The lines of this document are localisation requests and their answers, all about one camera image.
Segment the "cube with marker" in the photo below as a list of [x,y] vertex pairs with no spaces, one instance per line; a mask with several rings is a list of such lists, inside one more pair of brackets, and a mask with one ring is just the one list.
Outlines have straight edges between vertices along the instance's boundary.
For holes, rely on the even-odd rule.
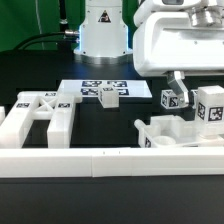
[[162,90],[161,105],[166,109],[179,108],[178,99],[173,90]]
[[224,89],[220,86],[200,87],[195,120],[201,135],[224,133]]
[[103,108],[119,107],[119,93],[113,85],[99,85],[98,99]]

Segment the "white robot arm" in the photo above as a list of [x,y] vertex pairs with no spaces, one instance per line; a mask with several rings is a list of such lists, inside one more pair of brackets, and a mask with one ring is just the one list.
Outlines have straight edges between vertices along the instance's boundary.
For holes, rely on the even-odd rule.
[[224,70],[222,0],[139,1],[134,21],[134,66],[141,76],[166,74],[179,105],[189,103],[184,75]]

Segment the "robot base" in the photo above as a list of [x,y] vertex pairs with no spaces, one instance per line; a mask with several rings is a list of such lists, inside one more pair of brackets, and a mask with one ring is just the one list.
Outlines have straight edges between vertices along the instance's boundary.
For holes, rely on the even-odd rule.
[[74,58],[76,62],[83,62],[88,64],[122,64],[133,61],[132,50],[127,52],[125,55],[118,57],[91,57],[81,54],[78,50],[74,50]]

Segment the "black table surface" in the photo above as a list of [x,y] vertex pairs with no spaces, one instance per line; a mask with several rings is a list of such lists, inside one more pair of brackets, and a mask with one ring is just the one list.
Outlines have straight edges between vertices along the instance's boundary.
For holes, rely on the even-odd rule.
[[[74,63],[54,51],[0,53],[0,106],[8,113],[21,91],[56,91],[63,79],[143,80],[132,63],[97,66]],[[71,147],[138,147],[136,119],[193,109],[160,106],[166,78],[146,79],[152,99],[121,98],[119,109],[98,100],[77,104]],[[189,89],[224,86],[223,77],[187,77]],[[34,122],[24,148],[47,147],[48,122]],[[0,179],[0,223],[224,223],[224,176]]]

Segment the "black cable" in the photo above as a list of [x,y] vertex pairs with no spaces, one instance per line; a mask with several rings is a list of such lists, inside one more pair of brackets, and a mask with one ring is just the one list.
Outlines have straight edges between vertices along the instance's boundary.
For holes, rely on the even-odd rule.
[[65,31],[69,29],[66,17],[65,0],[59,0],[59,11],[60,11],[60,31]]
[[29,43],[32,40],[36,40],[36,39],[43,38],[43,37],[60,36],[60,35],[64,35],[64,34],[65,34],[64,32],[56,32],[56,33],[44,33],[44,34],[35,35],[35,36],[32,36],[32,37],[22,41],[13,50],[19,50],[23,45]]
[[33,44],[40,44],[40,43],[57,43],[59,42],[59,40],[39,40],[39,41],[34,41],[34,42],[31,42],[31,43],[27,43],[23,48],[22,50],[25,50],[27,47],[33,45]]

